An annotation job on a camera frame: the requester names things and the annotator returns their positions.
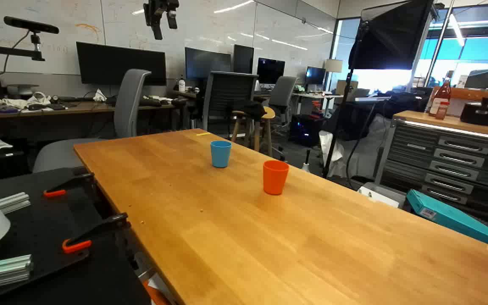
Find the wall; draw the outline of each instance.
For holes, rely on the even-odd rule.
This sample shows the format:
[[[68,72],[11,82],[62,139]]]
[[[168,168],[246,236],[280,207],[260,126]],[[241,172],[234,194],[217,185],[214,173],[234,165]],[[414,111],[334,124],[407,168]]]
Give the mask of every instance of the wall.
[[[400,0],[341,0],[339,7],[339,19],[350,19],[350,17],[360,17],[363,9],[385,6],[385,4],[395,4]],[[451,0],[438,0],[445,6],[450,6]],[[465,7],[465,6],[485,6],[488,0],[455,0],[455,7]]]
[[[0,0],[0,46],[12,46],[23,29],[4,26],[4,16],[55,24],[60,36],[41,34],[45,63],[29,58],[11,58],[6,84],[34,84],[51,95],[92,95],[97,87],[80,82],[77,41],[153,50],[167,53],[168,89],[184,75],[185,48],[233,55],[234,45],[256,48],[256,60],[275,58],[287,62],[285,75],[302,75],[307,67],[321,67],[331,51],[338,2],[329,0],[260,0],[240,11],[214,14],[217,9],[233,7],[245,0],[180,0],[179,31],[162,21],[163,41],[155,41],[145,24],[141,11],[146,0]],[[18,48],[31,50],[29,39]],[[150,89],[163,94],[165,87]]]

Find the red handle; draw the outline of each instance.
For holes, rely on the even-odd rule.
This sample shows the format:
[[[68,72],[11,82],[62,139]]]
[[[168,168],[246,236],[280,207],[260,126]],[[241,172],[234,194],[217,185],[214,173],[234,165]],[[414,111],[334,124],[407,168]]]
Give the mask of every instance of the red handle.
[[[68,246],[68,241],[70,241],[70,239],[63,241],[63,245],[62,245],[62,250],[63,250],[63,253],[65,253],[67,256],[75,255],[75,253],[82,253],[82,251],[92,248],[92,241],[90,241],[90,239],[89,239],[89,241],[84,241],[84,243],[79,243],[79,245],[73,245],[73,246]]]
[[[60,197],[68,195],[68,192],[67,190],[55,190],[55,192],[45,192],[43,195],[45,195],[45,199],[60,199]]]

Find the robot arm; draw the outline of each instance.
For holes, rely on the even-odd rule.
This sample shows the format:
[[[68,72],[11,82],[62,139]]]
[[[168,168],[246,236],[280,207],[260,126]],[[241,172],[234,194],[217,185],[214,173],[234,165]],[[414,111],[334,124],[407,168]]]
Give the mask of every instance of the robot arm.
[[[145,7],[146,26],[153,28],[155,38],[158,41],[163,39],[162,28],[160,28],[163,12],[167,12],[167,21],[170,24],[170,29],[179,29],[179,24],[177,24],[177,9],[180,7],[179,0],[150,0],[143,7]]]

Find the blue cup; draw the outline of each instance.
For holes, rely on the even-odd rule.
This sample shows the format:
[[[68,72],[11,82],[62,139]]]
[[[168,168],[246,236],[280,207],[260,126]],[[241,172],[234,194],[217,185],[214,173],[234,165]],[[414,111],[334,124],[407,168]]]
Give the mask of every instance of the blue cup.
[[[214,168],[228,168],[231,156],[231,143],[228,141],[214,141],[211,143],[212,167]]]

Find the orange cup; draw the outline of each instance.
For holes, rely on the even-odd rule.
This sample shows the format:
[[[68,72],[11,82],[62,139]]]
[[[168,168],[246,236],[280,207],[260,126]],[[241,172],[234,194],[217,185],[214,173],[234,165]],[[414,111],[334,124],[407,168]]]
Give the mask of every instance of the orange cup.
[[[263,190],[270,195],[282,195],[290,167],[284,161],[267,161],[263,165]]]

